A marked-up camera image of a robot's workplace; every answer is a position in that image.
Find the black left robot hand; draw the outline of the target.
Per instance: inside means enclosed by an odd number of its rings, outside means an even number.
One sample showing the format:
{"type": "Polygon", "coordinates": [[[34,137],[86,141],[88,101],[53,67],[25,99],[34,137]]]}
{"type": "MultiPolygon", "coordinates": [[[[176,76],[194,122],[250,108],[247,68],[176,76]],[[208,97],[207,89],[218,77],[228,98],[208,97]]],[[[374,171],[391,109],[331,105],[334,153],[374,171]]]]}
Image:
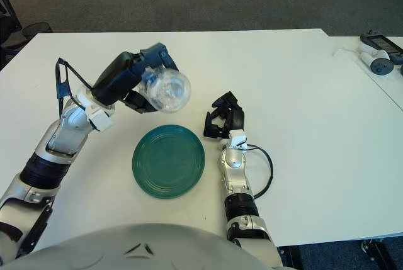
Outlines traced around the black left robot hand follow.
{"type": "Polygon", "coordinates": [[[145,96],[133,90],[141,82],[142,74],[148,67],[178,69],[166,46],[161,43],[142,49],[139,53],[124,51],[99,76],[92,86],[91,94],[105,106],[121,101],[138,113],[155,112],[157,109],[145,96]]]}

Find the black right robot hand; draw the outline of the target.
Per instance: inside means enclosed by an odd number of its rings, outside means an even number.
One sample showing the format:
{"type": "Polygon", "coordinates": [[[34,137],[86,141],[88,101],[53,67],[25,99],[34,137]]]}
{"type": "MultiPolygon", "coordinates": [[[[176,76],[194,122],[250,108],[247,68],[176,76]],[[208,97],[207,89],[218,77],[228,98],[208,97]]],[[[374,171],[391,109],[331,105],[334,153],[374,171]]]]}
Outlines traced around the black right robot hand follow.
{"type": "Polygon", "coordinates": [[[225,93],[212,103],[214,109],[207,112],[203,135],[209,138],[229,138],[230,131],[244,129],[244,112],[238,105],[237,98],[231,91],[225,93]],[[212,120],[219,117],[224,120],[222,127],[213,124],[212,120]]]}

